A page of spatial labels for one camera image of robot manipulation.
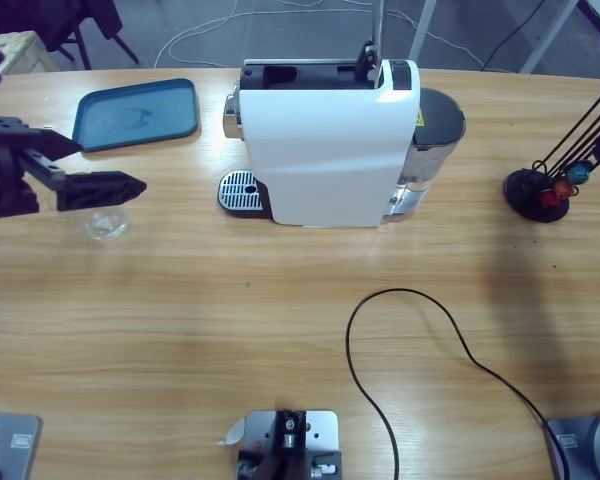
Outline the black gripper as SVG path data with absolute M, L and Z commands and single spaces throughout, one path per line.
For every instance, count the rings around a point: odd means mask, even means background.
M 81 144 L 52 129 L 31 128 L 17 117 L 0 116 L 0 218 L 37 213 L 37 196 L 24 174 L 31 173 L 55 190 L 64 174 L 54 162 L 82 150 Z M 121 171 L 70 174 L 56 192 L 56 208 L 75 211 L 118 206 L 146 189 L 145 182 Z

